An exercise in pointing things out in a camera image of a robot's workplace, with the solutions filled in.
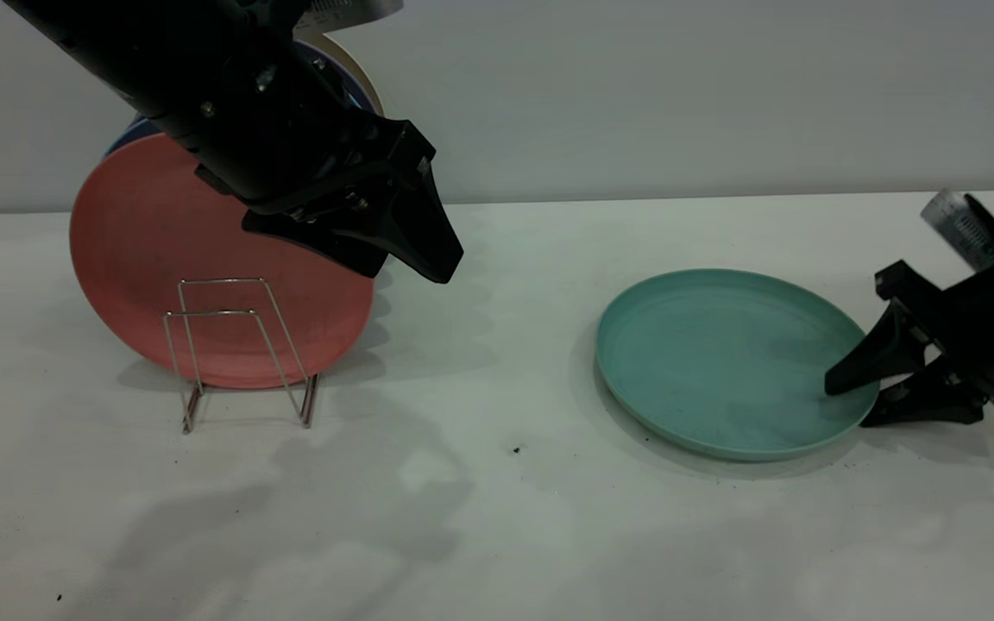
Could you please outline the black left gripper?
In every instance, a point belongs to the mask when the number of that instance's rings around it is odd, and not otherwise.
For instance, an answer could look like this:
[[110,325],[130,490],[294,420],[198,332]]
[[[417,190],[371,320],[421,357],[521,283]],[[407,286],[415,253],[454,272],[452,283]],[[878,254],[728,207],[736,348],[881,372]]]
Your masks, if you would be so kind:
[[[437,150],[408,121],[364,109],[356,82],[315,50],[233,56],[198,107],[196,176],[251,210],[242,229],[373,279],[393,256],[447,284],[464,256],[431,172]],[[320,210],[382,187],[383,207]]]

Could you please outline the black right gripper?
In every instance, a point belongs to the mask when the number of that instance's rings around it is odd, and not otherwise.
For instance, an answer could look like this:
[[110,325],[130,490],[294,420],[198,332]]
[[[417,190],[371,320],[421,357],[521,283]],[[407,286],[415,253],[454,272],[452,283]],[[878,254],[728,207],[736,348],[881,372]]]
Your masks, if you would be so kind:
[[[825,393],[912,373],[881,390],[860,427],[982,421],[984,406],[994,406],[994,267],[939,288],[897,262],[878,273],[876,290],[888,306],[859,345],[827,370]],[[939,354],[926,365],[928,345]]]

